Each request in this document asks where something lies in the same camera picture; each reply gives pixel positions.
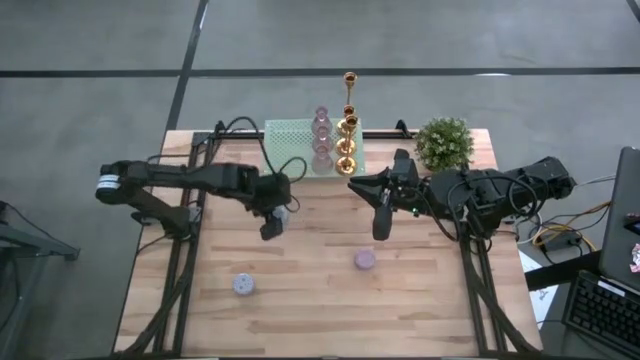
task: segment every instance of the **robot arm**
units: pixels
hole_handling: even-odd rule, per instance
[[[377,175],[354,176],[348,186],[375,209],[374,239],[386,240],[392,213],[398,209],[416,217],[422,214],[451,220],[454,216],[461,219],[465,206],[470,230],[478,237],[489,238],[503,218],[519,214],[520,208],[532,202],[532,192],[542,201],[561,199],[571,194],[575,184],[562,163],[553,157],[504,173],[494,169],[449,169],[420,179],[409,153],[398,149],[392,169],[386,168]]]
[[[100,168],[96,198],[105,204],[127,204],[137,217],[158,219],[165,232],[185,238],[191,234],[190,211],[171,207],[143,189],[159,186],[204,190],[211,195],[241,202],[254,216],[265,218],[260,228],[263,240],[282,234],[286,221],[283,206],[291,202],[289,178],[284,174],[260,176],[255,166],[221,163],[188,169],[144,161],[118,161]]]

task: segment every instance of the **black keyboard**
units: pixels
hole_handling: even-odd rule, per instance
[[[581,271],[571,284],[562,322],[640,359],[640,296]]]

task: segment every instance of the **gray round object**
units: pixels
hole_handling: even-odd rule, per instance
[[[238,295],[249,295],[255,289],[255,282],[249,274],[238,274],[233,279],[233,291]]]

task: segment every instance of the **wooden table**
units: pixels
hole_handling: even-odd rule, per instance
[[[163,153],[188,153],[192,133],[169,132]],[[488,131],[472,134],[473,167],[495,168]],[[413,146],[413,140],[365,140],[367,172],[391,166],[397,148],[413,153]],[[255,140],[224,140],[216,161],[260,166],[262,154]],[[302,208],[285,234],[269,242],[260,239],[263,220],[240,203],[207,197],[183,356],[477,355],[458,245],[431,218],[406,212],[394,215],[389,240],[374,241],[373,209],[346,183],[340,178],[294,184]],[[181,191],[154,194],[177,205]],[[149,227],[140,245],[160,235],[159,227]],[[170,241],[160,242],[138,256],[116,350],[131,344],[157,310],[170,248]],[[368,272],[353,265],[363,248],[374,249],[377,257]],[[541,348],[513,237],[495,236],[489,255],[500,305]],[[232,291],[232,279],[241,272],[253,275],[255,294],[239,297]],[[494,348],[486,310],[483,317]],[[172,338],[173,329],[167,336]]]

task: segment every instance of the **yellow cable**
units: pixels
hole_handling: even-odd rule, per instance
[[[574,229],[569,226],[569,225],[571,225],[572,222],[576,221],[577,219],[579,219],[580,217],[582,217],[584,215],[590,215],[590,214],[596,213],[596,212],[606,208],[609,205],[611,205],[611,201],[603,202],[602,204],[596,205],[596,206],[592,207],[589,210],[586,210],[586,211],[584,211],[584,212],[582,212],[580,214],[575,215],[574,217],[571,218],[571,220],[567,221],[567,223],[565,223],[565,224],[551,225],[551,226],[546,227],[542,231],[538,231],[533,237],[533,241],[532,241],[533,245],[541,246],[542,245],[542,241],[539,241],[539,239],[542,237],[542,234],[544,234],[544,233],[546,233],[548,231],[555,230],[556,234],[555,235],[551,235],[551,237],[549,239],[547,239],[546,242],[549,242],[549,241],[555,239],[558,235],[560,235],[560,233],[562,233],[564,231],[574,231]],[[591,241],[589,241],[589,239],[585,238],[584,236],[582,236],[582,238],[585,240],[585,242],[591,248],[592,251],[596,251],[596,247],[593,245],[593,243]]]

